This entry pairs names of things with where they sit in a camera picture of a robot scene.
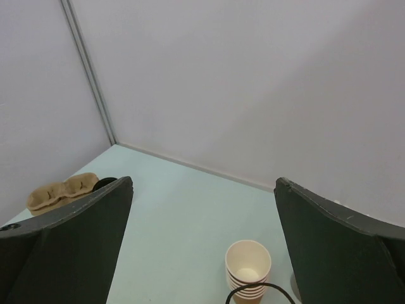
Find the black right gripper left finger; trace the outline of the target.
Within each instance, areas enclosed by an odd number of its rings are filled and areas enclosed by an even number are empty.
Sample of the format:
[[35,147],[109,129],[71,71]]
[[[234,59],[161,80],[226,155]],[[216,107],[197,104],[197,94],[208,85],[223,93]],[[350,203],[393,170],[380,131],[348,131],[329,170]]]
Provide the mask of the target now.
[[121,177],[1,227],[1,303],[106,303],[134,195]]

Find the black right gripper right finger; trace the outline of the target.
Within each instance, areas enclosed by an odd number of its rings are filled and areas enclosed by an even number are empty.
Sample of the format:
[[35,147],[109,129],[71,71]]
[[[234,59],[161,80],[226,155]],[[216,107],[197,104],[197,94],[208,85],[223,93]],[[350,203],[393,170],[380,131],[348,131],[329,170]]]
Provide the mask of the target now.
[[404,303],[404,228],[286,178],[275,201],[302,303]]

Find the brown pulp cup carrier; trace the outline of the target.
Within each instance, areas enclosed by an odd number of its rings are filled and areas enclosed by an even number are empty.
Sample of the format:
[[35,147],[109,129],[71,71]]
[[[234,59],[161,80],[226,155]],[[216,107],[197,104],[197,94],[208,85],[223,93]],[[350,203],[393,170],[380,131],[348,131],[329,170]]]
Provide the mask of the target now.
[[28,196],[27,209],[31,215],[38,216],[65,206],[91,193],[98,181],[96,174],[87,172],[74,175],[64,182],[46,184]]

